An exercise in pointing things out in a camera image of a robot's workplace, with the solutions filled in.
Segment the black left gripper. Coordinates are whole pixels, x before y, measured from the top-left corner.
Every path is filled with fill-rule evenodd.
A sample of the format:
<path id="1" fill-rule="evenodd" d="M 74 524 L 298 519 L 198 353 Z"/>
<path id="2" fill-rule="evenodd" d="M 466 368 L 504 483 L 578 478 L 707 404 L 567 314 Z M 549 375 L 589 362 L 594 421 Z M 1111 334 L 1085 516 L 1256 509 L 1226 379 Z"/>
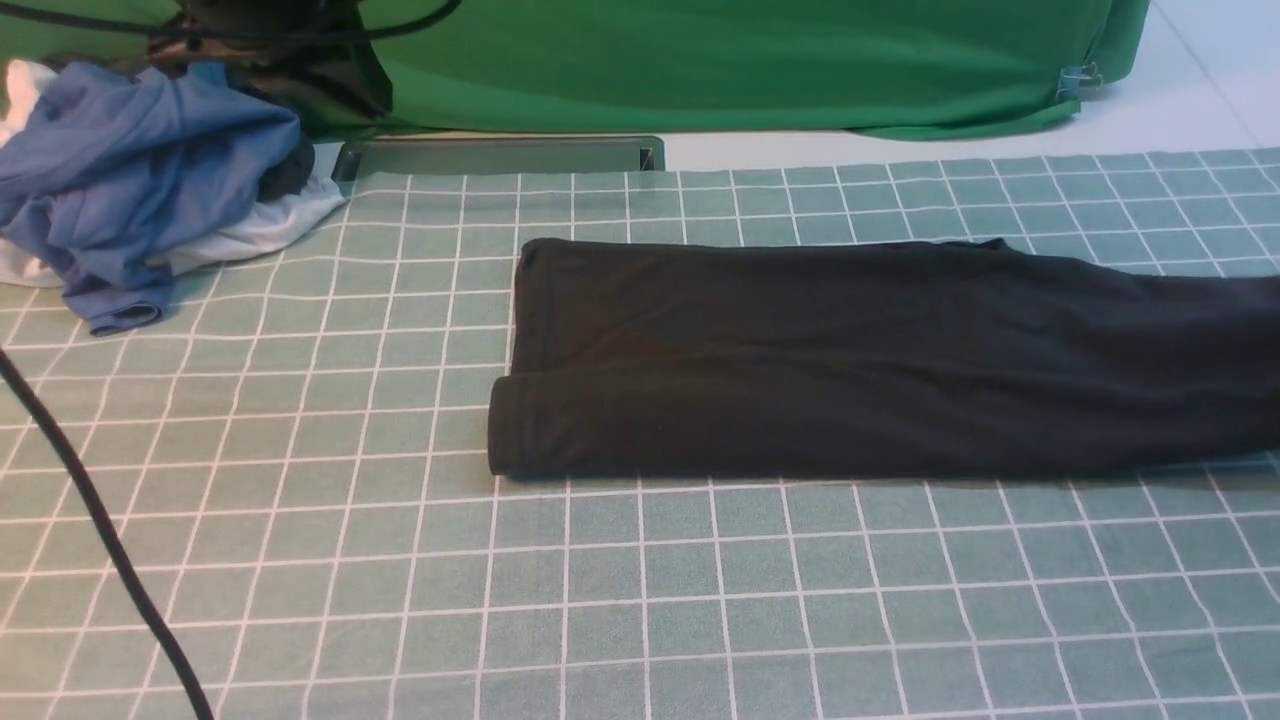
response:
<path id="1" fill-rule="evenodd" d="M 393 87 L 367 40 L 305 42 L 300 35 L 365 29 L 357 1 L 182 1 L 148 36 L 148 59 L 182 74 L 196 61 L 229 65 L 232 85 L 298 106 L 380 119 Z"/>

